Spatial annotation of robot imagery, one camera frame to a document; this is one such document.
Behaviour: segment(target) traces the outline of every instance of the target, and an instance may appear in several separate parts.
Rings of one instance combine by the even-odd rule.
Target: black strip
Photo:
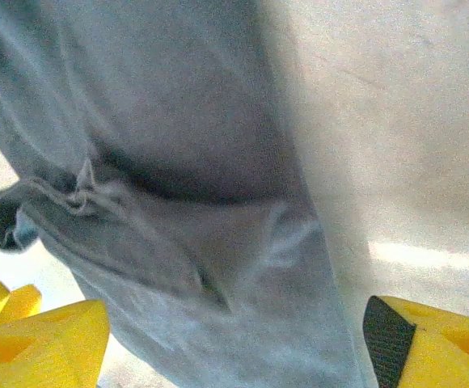
[[[364,339],[380,388],[396,388],[416,326],[407,322],[382,299],[371,297],[364,314]]]

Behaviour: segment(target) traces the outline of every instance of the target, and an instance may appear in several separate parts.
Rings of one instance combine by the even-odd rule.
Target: gray fabric
[[[180,386],[359,387],[251,2],[0,2],[0,247]]]

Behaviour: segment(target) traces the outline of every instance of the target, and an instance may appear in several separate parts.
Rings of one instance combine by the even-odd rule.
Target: floor
[[[262,15],[373,387],[370,295],[469,315],[469,1],[263,0]],[[0,187],[14,179],[0,156]],[[38,283],[46,308],[81,297],[40,246],[0,254],[0,277]],[[103,375],[102,387],[170,386],[114,342]]]

